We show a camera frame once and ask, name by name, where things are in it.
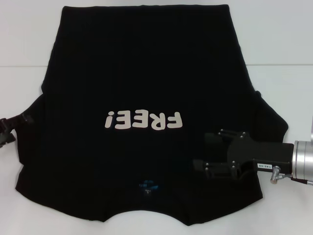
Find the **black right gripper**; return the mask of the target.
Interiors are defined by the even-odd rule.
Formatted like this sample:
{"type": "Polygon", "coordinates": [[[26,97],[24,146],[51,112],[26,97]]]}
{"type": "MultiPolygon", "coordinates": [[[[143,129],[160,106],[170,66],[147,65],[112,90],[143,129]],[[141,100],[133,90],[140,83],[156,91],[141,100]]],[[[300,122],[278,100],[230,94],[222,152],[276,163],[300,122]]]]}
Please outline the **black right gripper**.
{"type": "Polygon", "coordinates": [[[209,163],[193,160],[195,171],[203,172],[207,179],[239,180],[252,171],[271,172],[271,181],[292,177],[294,145],[280,142],[254,141],[247,132],[220,129],[217,133],[205,133],[206,147],[231,143],[227,150],[227,163],[209,163]]]}

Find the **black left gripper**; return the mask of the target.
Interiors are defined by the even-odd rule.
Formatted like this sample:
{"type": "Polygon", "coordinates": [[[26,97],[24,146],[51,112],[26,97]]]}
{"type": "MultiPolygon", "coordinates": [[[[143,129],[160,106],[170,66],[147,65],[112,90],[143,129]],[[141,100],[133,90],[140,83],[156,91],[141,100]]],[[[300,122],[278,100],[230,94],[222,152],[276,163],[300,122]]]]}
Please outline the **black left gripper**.
{"type": "Polygon", "coordinates": [[[24,113],[12,118],[0,119],[0,148],[16,140],[16,138],[12,134],[12,130],[15,129],[15,127],[32,123],[33,118],[30,115],[26,115],[24,113]]]}

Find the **black shirt with FREE! print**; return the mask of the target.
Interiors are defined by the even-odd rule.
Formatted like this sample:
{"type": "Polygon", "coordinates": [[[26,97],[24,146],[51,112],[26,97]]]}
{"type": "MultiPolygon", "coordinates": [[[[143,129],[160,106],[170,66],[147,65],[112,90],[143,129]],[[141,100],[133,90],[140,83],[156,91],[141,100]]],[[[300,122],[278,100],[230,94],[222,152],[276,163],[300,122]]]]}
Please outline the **black shirt with FREE! print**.
{"type": "Polygon", "coordinates": [[[257,173],[208,179],[193,160],[227,160],[221,129],[282,142],[287,123],[250,81],[229,7],[64,7],[42,95],[16,129],[16,190],[106,221],[152,211],[186,225],[262,199],[257,173]]]}

